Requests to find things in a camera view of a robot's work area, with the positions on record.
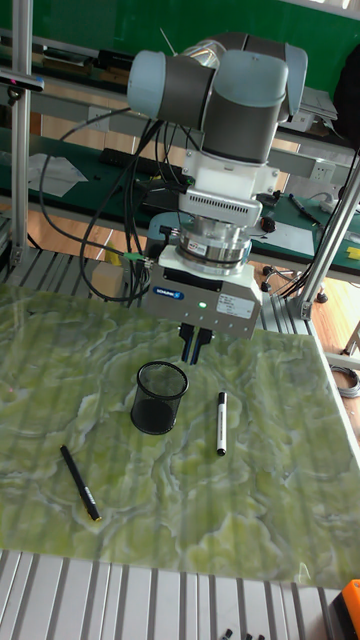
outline green wall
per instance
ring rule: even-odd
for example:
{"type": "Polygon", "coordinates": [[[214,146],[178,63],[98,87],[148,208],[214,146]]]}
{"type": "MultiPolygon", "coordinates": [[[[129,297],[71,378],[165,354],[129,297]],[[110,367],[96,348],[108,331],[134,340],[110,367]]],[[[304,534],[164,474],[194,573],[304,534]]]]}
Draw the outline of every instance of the green wall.
{"type": "MultiPolygon", "coordinates": [[[[11,0],[0,1],[0,27],[11,28],[11,0]]],[[[346,56],[360,42],[360,21],[280,0],[34,0],[34,34],[129,53],[169,53],[222,31],[245,31],[302,47],[306,84],[333,92],[346,56]]]]}

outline black pencil cup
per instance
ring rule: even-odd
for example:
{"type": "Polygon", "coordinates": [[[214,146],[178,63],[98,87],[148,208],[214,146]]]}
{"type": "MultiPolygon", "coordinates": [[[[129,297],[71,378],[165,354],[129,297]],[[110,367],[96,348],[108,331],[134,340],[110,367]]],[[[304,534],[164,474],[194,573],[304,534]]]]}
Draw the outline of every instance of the black pencil cup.
{"type": "Polygon", "coordinates": [[[152,435],[167,433],[189,386],[185,373],[169,362],[148,362],[139,369],[137,383],[131,410],[135,427],[152,435]]]}

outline power socket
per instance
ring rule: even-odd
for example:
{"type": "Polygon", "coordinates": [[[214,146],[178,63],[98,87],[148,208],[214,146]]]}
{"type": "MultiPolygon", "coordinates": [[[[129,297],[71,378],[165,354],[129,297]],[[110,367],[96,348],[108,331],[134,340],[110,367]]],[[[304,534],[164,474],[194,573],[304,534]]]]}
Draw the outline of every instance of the power socket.
{"type": "MultiPolygon", "coordinates": [[[[103,109],[102,107],[89,107],[88,119],[92,120],[92,118],[96,118],[97,116],[104,116],[106,113],[111,113],[111,109],[103,109]]],[[[109,118],[104,118],[104,120],[100,120],[100,122],[94,122],[93,124],[89,125],[89,129],[107,133],[109,131],[109,118]]]]}
{"type": "Polygon", "coordinates": [[[333,162],[320,160],[318,158],[317,160],[315,160],[315,164],[310,175],[310,180],[313,180],[314,182],[330,184],[334,175],[335,168],[336,165],[334,165],[333,162]]]}

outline white marker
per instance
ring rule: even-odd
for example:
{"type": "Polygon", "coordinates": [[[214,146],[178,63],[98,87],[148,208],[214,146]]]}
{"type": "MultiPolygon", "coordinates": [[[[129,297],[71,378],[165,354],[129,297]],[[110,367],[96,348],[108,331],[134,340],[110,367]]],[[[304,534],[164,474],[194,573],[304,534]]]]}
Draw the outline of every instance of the white marker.
{"type": "Polygon", "coordinates": [[[224,393],[224,391],[221,391],[218,398],[218,424],[216,442],[216,450],[219,456],[224,456],[226,453],[226,405],[227,394],[224,393]]]}

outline metal pole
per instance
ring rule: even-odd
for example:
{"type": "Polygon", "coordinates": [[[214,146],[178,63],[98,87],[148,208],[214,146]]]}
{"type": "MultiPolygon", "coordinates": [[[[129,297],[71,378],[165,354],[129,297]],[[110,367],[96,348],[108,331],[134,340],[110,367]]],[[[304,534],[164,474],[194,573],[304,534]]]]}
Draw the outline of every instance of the metal pole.
{"type": "MultiPolygon", "coordinates": [[[[33,0],[13,0],[14,72],[31,75],[33,0]]],[[[19,264],[27,247],[30,91],[12,107],[12,265],[19,264]]]]}
{"type": "Polygon", "coordinates": [[[300,310],[302,320],[310,320],[311,318],[311,307],[316,292],[335,258],[359,201],[360,161],[358,161],[356,168],[352,172],[344,197],[328,229],[323,247],[314,260],[310,275],[301,294],[289,301],[297,310],[300,310]]]}

